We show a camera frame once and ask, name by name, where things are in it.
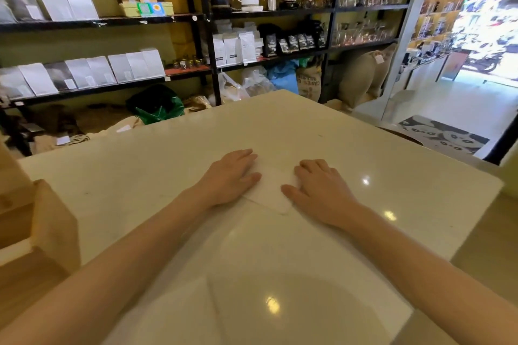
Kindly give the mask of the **clear plastic bag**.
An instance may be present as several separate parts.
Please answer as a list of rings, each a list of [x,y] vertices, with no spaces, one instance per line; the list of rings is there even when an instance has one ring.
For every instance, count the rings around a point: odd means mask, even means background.
[[[222,104],[236,102],[258,95],[274,92],[277,87],[268,79],[267,70],[262,67],[245,68],[242,71],[241,84],[229,74],[221,72],[217,76]]]

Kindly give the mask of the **black metal shelving unit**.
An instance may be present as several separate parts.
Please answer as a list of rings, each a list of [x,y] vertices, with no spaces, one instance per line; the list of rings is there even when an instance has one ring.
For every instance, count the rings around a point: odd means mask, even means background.
[[[337,93],[338,84],[332,83],[333,69],[328,67],[329,57],[338,55],[351,58],[364,51],[383,50],[398,43],[403,19],[410,8],[409,0],[402,4],[370,7],[340,8],[339,0],[324,0],[324,8],[267,10],[267,0],[260,0],[263,12],[243,13],[238,0],[229,0],[230,14],[213,14],[210,0],[165,0],[172,2],[174,15],[148,18],[128,18],[121,14],[117,0],[92,0],[99,15],[92,21],[52,21],[41,0],[37,0],[45,21],[0,23],[0,68],[31,63],[48,63],[80,58],[94,58],[111,54],[138,52],[155,48],[159,51],[166,76],[126,84],[81,89],[62,94],[21,100],[8,100],[0,96],[0,137],[24,157],[33,155],[30,143],[42,128],[34,116],[48,106],[64,105],[76,110],[95,104],[116,104],[126,108],[125,102],[147,87],[169,82],[198,79],[198,91],[203,91],[213,106],[221,105],[217,76],[221,72],[242,72],[248,67],[265,69],[287,60],[299,60],[299,67],[319,64],[322,71],[322,91],[319,102],[324,103]],[[258,26],[272,23],[282,29],[295,28],[303,20],[319,20],[325,24],[327,47],[265,58],[263,39]],[[393,38],[344,47],[331,46],[333,32],[338,23],[358,21],[385,21],[393,31]],[[257,61],[248,65],[216,67],[213,34],[253,32]],[[169,64],[184,56],[202,59],[205,68],[181,71],[168,68]]]

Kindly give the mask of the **person's right forearm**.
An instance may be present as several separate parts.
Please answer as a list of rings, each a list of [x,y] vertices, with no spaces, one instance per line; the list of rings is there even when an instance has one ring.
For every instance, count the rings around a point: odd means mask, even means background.
[[[518,345],[518,308],[363,205],[342,228],[398,292],[459,345]]]

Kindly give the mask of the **parked motorcycle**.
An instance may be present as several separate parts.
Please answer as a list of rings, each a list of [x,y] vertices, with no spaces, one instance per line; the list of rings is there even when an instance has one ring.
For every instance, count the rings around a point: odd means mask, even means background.
[[[505,47],[489,46],[471,49],[464,63],[464,67],[471,67],[478,72],[487,74],[493,72],[502,62],[506,53]]]

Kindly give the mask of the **pale yellow flat box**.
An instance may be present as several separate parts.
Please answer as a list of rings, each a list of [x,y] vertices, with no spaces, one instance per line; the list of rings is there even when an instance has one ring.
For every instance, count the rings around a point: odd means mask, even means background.
[[[121,14],[128,18],[173,16],[172,2],[123,2]]]

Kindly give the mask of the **plain burlap sack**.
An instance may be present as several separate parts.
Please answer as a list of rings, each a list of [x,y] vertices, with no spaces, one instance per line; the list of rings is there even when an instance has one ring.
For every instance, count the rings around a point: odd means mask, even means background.
[[[368,93],[376,72],[375,55],[375,51],[362,54],[346,67],[338,87],[342,110],[350,113],[357,106],[375,99]]]
[[[374,99],[379,98],[381,95],[381,89],[388,75],[397,47],[398,43],[392,43],[383,50],[377,49],[368,53],[372,58],[373,67],[371,70],[373,78],[367,93]]]

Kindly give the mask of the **person's left forearm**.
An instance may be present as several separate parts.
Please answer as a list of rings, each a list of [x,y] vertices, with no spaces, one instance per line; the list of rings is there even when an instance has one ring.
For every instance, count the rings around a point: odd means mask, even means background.
[[[215,205],[213,196],[185,190],[1,330],[0,345],[95,342]]]

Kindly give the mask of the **green plastic bag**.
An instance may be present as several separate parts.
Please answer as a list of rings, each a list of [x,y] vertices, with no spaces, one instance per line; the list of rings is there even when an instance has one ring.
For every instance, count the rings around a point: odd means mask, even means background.
[[[177,96],[161,98],[156,106],[148,105],[145,108],[135,107],[135,113],[146,126],[185,114],[184,104]]]

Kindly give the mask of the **beige cloth sack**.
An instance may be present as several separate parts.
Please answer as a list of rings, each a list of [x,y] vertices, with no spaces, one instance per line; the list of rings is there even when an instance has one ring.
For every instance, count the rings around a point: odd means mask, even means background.
[[[34,118],[42,131],[37,132],[30,143],[32,154],[54,151],[145,125],[138,116],[116,104],[95,104],[76,110],[52,105],[37,111]]]

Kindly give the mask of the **grey patterned doormat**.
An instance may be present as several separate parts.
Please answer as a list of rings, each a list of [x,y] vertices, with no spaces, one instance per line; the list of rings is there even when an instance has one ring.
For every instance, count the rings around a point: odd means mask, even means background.
[[[489,139],[421,115],[414,115],[398,123],[404,130],[424,138],[425,143],[448,147],[456,152],[474,155]]]

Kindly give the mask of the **person's right hand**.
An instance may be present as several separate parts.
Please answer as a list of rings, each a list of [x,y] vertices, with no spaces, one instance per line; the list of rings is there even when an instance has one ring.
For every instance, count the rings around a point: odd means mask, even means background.
[[[340,173],[323,159],[302,160],[294,167],[304,193],[304,214],[323,224],[346,231],[362,205]]]

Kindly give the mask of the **tall white pouch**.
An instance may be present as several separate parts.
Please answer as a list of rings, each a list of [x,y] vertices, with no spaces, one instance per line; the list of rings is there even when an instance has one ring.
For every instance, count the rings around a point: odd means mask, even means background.
[[[52,21],[74,21],[74,14],[68,0],[41,0]]]
[[[98,20],[99,15],[92,0],[68,0],[74,20],[92,21]]]

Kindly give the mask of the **white coffee bag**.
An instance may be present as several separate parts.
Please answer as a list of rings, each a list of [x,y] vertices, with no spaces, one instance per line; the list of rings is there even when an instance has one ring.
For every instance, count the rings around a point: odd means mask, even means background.
[[[224,67],[227,65],[225,44],[223,34],[212,35],[214,55],[216,60],[216,67]]]
[[[226,66],[242,64],[241,43],[238,34],[224,33],[223,43],[225,49]]]
[[[238,34],[240,53],[244,65],[257,61],[255,36],[253,32],[240,32]]]

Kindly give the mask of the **row of white pouches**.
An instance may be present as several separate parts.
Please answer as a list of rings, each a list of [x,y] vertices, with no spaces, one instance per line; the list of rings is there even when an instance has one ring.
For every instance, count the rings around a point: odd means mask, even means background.
[[[149,48],[133,53],[2,67],[0,96],[21,100],[165,76],[159,51]]]

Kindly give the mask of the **printed burlap sack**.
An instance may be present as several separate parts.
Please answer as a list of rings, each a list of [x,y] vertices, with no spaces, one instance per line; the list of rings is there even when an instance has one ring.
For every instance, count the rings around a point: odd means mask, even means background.
[[[300,67],[296,70],[298,94],[318,102],[322,91],[322,71],[319,64]]]

